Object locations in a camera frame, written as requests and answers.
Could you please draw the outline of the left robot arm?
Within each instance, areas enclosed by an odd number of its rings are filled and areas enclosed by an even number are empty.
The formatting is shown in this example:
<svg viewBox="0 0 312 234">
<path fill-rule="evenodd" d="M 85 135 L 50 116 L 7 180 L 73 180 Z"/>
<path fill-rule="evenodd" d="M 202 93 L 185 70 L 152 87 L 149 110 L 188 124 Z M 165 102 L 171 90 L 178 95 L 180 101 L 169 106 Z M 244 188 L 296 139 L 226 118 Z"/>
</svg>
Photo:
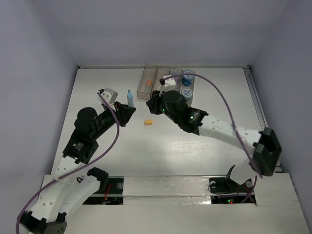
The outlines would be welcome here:
<svg viewBox="0 0 312 234">
<path fill-rule="evenodd" d="M 100 138 L 113 125 L 124 127 L 135 107 L 115 102 L 102 103 L 100 114 L 92 107 L 79 110 L 75 129 L 62 152 L 62 159 L 52 179 L 34 194 L 17 217 L 15 232 L 20 226 L 32 234 L 62 234 L 70 217 L 94 192 L 108 187 L 108 173 L 92 167 L 92 157 Z"/>
</svg>

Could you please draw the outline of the yellow highlighter cap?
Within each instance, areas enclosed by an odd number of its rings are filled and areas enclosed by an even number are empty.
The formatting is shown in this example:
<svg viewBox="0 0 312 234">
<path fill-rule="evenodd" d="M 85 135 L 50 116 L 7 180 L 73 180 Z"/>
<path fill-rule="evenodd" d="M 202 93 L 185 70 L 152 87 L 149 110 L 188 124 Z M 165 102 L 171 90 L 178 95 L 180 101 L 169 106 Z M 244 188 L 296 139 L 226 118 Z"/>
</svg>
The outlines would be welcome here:
<svg viewBox="0 0 312 234">
<path fill-rule="evenodd" d="M 149 126 L 149 125 L 152 125 L 153 124 L 153 120 L 152 119 L 146 119 L 145 121 L 144 121 L 144 125 L 145 126 Z"/>
</svg>

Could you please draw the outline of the blue highlighter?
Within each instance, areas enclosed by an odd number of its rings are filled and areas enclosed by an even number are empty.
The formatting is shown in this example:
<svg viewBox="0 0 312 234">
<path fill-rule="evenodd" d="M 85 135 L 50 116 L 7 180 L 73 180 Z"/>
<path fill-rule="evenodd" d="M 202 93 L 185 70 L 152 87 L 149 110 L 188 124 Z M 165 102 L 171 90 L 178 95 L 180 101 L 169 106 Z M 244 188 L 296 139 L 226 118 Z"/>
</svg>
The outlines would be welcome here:
<svg viewBox="0 0 312 234">
<path fill-rule="evenodd" d="M 128 93 L 127 93 L 127 103 L 129 107 L 134 108 L 134 98 L 130 90 L 128 90 Z"/>
</svg>

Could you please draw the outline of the blue paint jar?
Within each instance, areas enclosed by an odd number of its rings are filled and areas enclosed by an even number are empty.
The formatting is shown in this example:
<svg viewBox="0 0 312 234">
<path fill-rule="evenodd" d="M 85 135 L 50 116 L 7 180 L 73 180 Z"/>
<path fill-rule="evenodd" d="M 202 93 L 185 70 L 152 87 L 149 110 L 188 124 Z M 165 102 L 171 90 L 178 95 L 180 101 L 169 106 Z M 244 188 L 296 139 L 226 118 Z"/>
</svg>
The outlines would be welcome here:
<svg viewBox="0 0 312 234">
<path fill-rule="evenodd" d="M 185 98 L 186 101 L 189 101 L 193 98 L 193 91 L 189 88 L 185 88 L 181 91 L 181 94 Z"/>
<path fill-rule="evenodd" d="M 191 86 L 194 78 L 195 78 L 195 71 L 185 70 L 183 71 L 182 84 L 184 86 Z"/>
</svg>

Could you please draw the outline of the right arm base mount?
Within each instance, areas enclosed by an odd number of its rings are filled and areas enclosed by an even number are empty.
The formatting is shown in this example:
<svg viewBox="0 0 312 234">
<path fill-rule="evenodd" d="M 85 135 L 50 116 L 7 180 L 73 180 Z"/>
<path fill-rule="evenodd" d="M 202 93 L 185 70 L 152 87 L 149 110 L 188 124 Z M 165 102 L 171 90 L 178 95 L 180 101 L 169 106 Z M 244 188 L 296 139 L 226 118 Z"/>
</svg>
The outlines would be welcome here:
<svg viewBox="0 0 312 234">
<path fill-rule="evenodd" d="M 225 177 L 209 178 L 208 191 L 211 195 L 212 204 L 256 204 L 254 188 L 256 185 L 252 179 L 246 180 L 243 184 L 237 184 L 230 179 L 232 166 Z"/>
</svg>

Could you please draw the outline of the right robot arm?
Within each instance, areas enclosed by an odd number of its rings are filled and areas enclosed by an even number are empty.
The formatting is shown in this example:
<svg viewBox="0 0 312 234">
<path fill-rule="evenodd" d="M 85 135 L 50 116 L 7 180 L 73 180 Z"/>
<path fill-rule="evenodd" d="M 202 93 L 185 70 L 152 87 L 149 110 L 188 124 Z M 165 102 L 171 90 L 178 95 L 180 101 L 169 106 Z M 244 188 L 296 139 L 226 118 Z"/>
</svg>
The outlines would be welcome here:
<svg viewBox="0 0 312 234">
<path fill-rule="evenodd" d="M 236 191 L 254 176 L 274 174 L 282 147 L 273 129 L 266 127 L 258 131 L 234 127 L 203 110 L 189 107 L 177 91 L 154 91 L 146 104 L 151 114 L 164 114 L 187 133 L 211 137 L 247 153 L 247 159 L 232 166 L 223 180 L 229 191 Z"/>
</svg>

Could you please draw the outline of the clear pencil-shaped highlighter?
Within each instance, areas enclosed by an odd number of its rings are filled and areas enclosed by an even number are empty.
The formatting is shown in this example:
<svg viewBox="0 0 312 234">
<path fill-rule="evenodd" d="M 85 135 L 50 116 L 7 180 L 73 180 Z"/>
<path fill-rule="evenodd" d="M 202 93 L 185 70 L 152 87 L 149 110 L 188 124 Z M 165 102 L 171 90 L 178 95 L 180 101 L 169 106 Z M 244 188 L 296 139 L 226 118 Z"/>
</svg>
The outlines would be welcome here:
<svg viewBox="0 0 312 234">
<path fill-rule="evenodd" d="M 144 92 L 146 94 L 150 94 L 151 93 L 151 86 L 150 85 L 146 85 Z"/>
</svg>

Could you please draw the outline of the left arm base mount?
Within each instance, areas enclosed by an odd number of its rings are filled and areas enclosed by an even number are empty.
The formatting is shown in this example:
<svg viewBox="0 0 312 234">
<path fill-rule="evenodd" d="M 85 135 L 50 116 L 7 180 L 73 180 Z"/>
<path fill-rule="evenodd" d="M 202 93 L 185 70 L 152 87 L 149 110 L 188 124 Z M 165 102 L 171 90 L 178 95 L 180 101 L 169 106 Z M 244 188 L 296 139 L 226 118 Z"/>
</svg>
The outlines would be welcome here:
<svg viewBox="0 0 312 234">
<path fill-rule="evenodd" d="M 109 176 L 106 171 L 92 168 L 88 176 L 96 176 L 99 179 L 99 189 L 90 195 L 83 205 L 122 205 L 124 177 Z"/>
</svg>

